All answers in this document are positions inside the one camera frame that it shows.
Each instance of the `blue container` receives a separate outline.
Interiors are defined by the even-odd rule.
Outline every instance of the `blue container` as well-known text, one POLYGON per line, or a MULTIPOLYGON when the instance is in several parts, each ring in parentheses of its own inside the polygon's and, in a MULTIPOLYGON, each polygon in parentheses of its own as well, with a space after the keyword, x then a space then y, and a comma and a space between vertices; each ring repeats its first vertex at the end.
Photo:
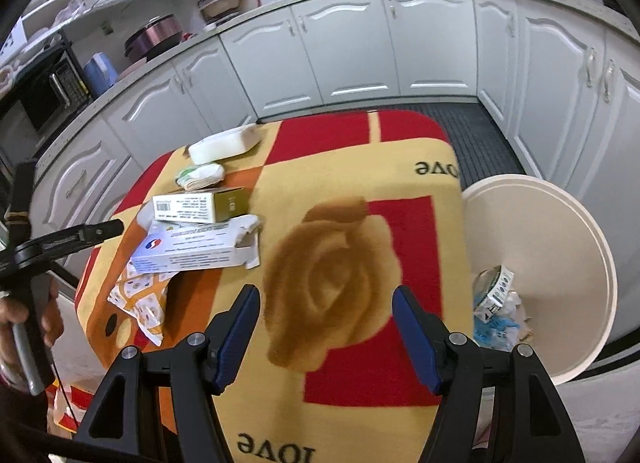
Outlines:
POLYGON ((96 53, 89 59, 84 66, 84 74, 98 96, 113 86, 118 78, 118 72, 104 53, 96 53))

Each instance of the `red and yellow tablecloth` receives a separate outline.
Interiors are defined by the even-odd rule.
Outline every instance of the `red and yellow tablecloth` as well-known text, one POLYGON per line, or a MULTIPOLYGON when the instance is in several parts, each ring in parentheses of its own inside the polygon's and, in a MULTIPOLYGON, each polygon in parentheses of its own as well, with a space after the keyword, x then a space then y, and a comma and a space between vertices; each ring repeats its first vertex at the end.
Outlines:
MULTIPOLYGON (((264 220, 262 263, 176 276, 161 348, 202 331, 243 284, 255 284, 262 315, 236 382, 215 401, 235 460, 416 461, 438 400, 414 375, 391 293, 406 284, 451 331, 472 332, 453 150, 436 123, 405 110, 322 114, 260 131, 258 146, 221 163, 224 185, 246 187, 264 220)), ((92 252, 81 279, 78 318, 106 367, 125 345, 159 349, 107 295, 145 237, 137 211, 175 190, 175 173, 189 163, 180 149, 146 170, 114 215, 125 233, 92 252)), ((174 429, 166 389, 161 407, 174 429)))

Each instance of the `human hand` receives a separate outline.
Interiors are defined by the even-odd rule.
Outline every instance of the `human hand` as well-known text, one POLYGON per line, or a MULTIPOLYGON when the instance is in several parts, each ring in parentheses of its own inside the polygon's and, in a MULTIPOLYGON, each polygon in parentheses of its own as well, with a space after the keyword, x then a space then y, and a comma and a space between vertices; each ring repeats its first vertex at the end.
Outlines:
MULTIPOLYGON (((43 340, 47 347, 53 347, 65 327, 60 315, 60 309, 56 299, 58 288, 52 284, 49 288, 49 302, 47 303, 40 324, 43 330, 43 340)), ((12 324, 21 324, 29 316, 27 308, 11 297, 0 299, 0 362, 4 362, 12 367, 19 366, 17 351, 15 350, 14 333, 12 324)))

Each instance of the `blue gripper pad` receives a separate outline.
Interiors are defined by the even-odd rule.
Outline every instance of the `blue gripper pad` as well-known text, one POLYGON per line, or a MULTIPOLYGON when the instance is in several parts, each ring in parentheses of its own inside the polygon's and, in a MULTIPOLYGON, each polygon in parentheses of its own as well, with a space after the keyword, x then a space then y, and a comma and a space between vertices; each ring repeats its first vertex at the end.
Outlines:
MULTIPOLYGON (((426 313, 421 308, 416 311, 412 309, 412 305, 409 304, 407 296, 404 294, 405 291, 410 292, 408 288, 403 289, 402 286, 399 286, 394 292, 391 301, 394 319, 400 331, 404 348, 409 354, 414 371, 418 376, 418 381, 427 386, 434 395, 437 395, 442 380, 438 374, 436 351, 415 315, 416 312, 424 315, 426 313)), ((411 293, 410 297, 414 300, 414 306, 419 306, 411 293)))
POLYGON ((218 373, 214 381, 220 390, 235 382, 242 358, 258 321, 258 315, 260 315, 260 293, 254 286, 242 303, 236 321, 220 347, 218 373))

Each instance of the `microwave door handle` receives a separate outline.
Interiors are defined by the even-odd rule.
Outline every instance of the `microwave door handle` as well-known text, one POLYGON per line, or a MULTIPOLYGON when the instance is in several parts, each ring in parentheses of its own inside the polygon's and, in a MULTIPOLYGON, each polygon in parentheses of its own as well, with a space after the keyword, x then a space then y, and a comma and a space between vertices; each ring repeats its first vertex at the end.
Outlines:
POLYGON ((63 90, 62 84, 60 84, 60 80, 58 79, 56 74, 50 74, 49 80, 51 80, 51 85, 57 91, 56 94, 58 95, 58 98, 63 104, 65 104, 65 109, 71 107, 71 100, 69 100, 69 97, 66 95, 65 90, 63 90))

